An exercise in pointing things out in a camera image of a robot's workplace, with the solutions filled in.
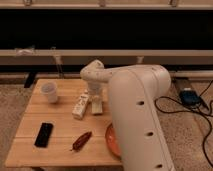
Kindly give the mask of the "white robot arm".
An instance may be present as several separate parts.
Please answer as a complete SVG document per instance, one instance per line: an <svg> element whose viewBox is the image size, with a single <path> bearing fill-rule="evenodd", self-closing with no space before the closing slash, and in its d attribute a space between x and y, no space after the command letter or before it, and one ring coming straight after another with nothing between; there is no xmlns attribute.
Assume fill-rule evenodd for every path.
<svg viewBox="0 0 213 171"><path fill-rule="evenodd" d="M95 60L80 76L91 85L105 83L108 87L109 111L124 171L176 171L154 105L171 85L163 66L106 69Z"/></svg>

